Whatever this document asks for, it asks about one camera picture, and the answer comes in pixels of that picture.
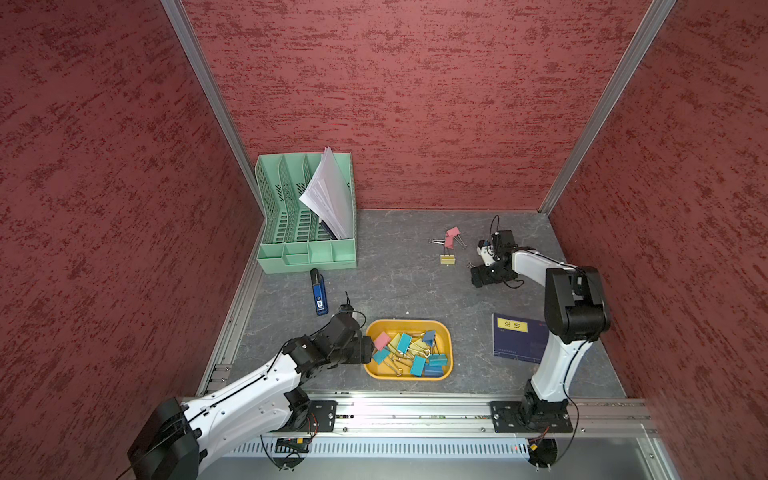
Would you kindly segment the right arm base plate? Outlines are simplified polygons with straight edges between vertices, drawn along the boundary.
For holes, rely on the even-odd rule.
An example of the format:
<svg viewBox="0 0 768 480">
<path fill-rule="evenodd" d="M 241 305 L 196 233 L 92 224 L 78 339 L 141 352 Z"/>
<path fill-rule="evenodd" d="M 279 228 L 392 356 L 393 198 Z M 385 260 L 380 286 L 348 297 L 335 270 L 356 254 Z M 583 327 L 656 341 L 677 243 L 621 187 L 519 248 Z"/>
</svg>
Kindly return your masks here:
<svg viewBox="0 0 768 480">
<path fill-rule="evenodd" d="M 490 418 L 496 433 L 538 435 L 572 433 L 566 400 L 560 402 L 492 401 Z"/>
</svg>

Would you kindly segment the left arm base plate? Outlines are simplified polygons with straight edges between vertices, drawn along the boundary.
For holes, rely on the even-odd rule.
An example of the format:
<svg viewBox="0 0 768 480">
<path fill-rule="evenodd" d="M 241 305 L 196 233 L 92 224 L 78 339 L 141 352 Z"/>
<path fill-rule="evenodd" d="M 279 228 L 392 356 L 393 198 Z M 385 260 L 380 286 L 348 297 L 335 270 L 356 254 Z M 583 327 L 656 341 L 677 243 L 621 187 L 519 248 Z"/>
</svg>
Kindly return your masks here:
<svg viewBox="0 0 768 480">
<path fill-rule="evenodd" d="M 310 400 L 291 413 L 281 432 L 307 434 L 332 432 L 335 427 L 338 403 L 333 400 Z"/>
</svg>

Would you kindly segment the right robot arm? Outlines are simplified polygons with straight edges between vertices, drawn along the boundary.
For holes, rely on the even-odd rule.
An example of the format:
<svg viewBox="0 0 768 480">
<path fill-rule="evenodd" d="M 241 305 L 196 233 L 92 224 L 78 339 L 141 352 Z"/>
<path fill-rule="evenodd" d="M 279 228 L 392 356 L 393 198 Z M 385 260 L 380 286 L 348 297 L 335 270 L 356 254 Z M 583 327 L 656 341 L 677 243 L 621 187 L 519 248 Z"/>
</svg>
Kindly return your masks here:
<svg viewBox="0 0 768 480">
<path fill-rule="evenodd" d="M 470 269 L 475 287 L 507 286 L 522 277 L 544 287 L 549 331 L 541 363 L 527 381 L 522 399 L 491 404 L 494 429 L 572 432 L 568 414 L 571 382 L 585 353 L 611 325 L 600 273 L 519 246 L 510 230 L 496 231 L 479 241 L 477 253 L 483 264 Z"/>
</svg>

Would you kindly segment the yellow plastic storage box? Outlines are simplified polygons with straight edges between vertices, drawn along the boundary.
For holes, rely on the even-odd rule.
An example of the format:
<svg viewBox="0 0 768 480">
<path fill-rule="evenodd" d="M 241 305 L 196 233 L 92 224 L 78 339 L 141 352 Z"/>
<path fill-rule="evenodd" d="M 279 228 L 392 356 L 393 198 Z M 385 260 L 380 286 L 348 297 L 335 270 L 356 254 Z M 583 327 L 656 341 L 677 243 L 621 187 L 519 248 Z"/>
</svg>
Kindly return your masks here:
<svg viewBox="0 0 768 480">
<path fill-rule="evenodd" d="M 441 322 L 382 319 L 370 324 L 366 335 L 374 351 L 365 371 L 374 379 L 437 382 L 453 371 L 452 338 Z"/>
</svg>

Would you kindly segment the pink binder clip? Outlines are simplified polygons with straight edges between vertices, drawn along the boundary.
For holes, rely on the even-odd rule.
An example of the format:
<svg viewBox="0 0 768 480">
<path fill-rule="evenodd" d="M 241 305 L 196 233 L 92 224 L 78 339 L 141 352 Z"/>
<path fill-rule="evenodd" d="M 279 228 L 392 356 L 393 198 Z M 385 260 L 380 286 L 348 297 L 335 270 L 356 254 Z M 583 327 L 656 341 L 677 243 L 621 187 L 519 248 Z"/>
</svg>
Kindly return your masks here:
<svg viewBox="0 0 768 480">
<path fill-rule="evenodd" d="M 377 351 L 386 350 L 391 340 L 392 338 L 387 332 L 381 332 L 374 340 L 374 347 Z"/>
<path fill-rule="evenodd" d="M 446 236 L 444 239 L 431 239 L 430 243 L 435 245 L 441 245 L 445 249 L 454 248 L 454 239 L 451 236 Z"/>
<path fill-rule="evenodd" d="M 466 242 L 461 237 L 461 232 L 460 232 L 460 229 L 458 227 L 453 227 L 453 228 L 447 230 L 446 234 L 445 234 L 445 237 L 446 236 L 451 236 L 454 239 L 454 248 L 456 246 L 459 246 L 459 247 L 461 247 L 463 249 L 465 249 L 467 247 Z"/>
</svg>

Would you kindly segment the pink binder clip top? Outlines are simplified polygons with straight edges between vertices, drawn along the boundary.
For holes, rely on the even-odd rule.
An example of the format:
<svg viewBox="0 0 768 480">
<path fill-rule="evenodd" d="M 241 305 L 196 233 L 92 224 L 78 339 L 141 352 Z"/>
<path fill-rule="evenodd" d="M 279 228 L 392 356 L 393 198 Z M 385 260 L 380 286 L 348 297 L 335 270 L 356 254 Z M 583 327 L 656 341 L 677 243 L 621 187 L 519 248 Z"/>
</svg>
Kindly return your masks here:
<svg viewBox="0 0 768 480">
<path fill-rule="evenodd" d="M 461 237 L 461 232 L 460 232 L 460 229 L 458 227 L 453 227 L 453 228 L 447 230 L 446 234 L 445 234 L 445 237 L 446 236 L 451 236 L 454 239 L 454 248 L 456 246 L 459 246 L 459 247 L 461 247 L 463 249 L 465 249 L 467 247 L 466 242 Z"/>
</svg>

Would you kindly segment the blue binder clip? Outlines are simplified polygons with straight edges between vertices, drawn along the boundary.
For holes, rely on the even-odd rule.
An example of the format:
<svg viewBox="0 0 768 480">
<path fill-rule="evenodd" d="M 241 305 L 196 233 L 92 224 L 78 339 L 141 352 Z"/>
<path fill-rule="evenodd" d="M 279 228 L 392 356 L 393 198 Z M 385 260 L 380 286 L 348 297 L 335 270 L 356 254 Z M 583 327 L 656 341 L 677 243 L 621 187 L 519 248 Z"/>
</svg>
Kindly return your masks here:
<svg viewBox="0 0 768 480">
<path fill-rule="evenodd" d="M 426 331 L 422 337 L 422 341 L 429 347 L 434 346 L 436 341 L 436 332 L 434 330 Z"/>
<path fill-rule="evenodd" d="M 422 371 L 422 376 L 426 378 L 439 378 L 445 375 L 444 367 L 442 365 L 428 364 Z"/>
</svg>

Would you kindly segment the teal binder clip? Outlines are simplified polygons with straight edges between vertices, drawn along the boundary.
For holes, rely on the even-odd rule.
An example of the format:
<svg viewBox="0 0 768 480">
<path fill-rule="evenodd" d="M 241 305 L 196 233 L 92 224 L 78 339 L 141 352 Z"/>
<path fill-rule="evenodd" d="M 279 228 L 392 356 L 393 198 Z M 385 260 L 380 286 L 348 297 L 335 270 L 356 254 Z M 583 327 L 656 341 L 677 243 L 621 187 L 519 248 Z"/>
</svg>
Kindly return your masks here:
<svg viewBox="0 0 768 480">
<path fill-rule="evenodd" d="M 450 363 L 450 360 L 445 354 L 432 354 L 427 358 L 427 364 L 429 366 L 444 367 Z"/>
<path fill-rule="evenodd" d="M 382 349 L 377 351 L 373 354 L 372 359 L 373 361 L 380 365 L 382 364 L 389 356 L 391 355 L 391 352 L 387 349 Z"/>
<path fill-rule="evenodd" d="M 409 352 L 412 341 L 413 337 L 411 335 L 405 333 L 401 334 L 396 347 L 397 351 L 403 355 L 407 354 Z"/>
<path fill-rule="evenodd" d="M 422 356 L 415 356 L 412 361 L 410 374 L 415 377 L 421 377 L 426 366 L 426 359 Z"/>
</svg>

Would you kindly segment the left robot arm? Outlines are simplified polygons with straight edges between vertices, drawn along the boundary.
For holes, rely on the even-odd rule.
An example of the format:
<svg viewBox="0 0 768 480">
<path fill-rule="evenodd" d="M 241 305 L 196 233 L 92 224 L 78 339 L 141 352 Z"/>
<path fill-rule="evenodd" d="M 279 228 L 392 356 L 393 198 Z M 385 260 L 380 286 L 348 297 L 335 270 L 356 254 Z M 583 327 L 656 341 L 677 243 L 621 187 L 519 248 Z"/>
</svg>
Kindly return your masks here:
<svg viewBox="0 0 768 480">
<path fill-rule="evenodd" d="M 195 479 L 225 454 L 285 426 L 309 426 L 302 385 L 339 365 L 371 362 L 374 342 L 350 312 L 287 340 L 263 366 L 212 394 L 156 406 L 127 451 L 138 479 Z"/>
</svg>

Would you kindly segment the pale yellow binder clip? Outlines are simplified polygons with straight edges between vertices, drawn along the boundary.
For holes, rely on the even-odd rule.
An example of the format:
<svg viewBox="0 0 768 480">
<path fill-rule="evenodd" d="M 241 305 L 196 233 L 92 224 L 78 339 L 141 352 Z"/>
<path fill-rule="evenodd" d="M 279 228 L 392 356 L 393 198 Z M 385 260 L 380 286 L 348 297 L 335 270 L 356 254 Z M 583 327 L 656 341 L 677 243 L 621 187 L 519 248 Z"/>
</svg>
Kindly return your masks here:
<svg viewBox="0 0 768 480">
<path fill-rule="evenodd" d="M 426 345 L 422 339 L 415 339 L 410 345 L 409 353 L 413 356 L 422 356 L 427 358 L 431 355 L 431 347 Z"/>
</svg>

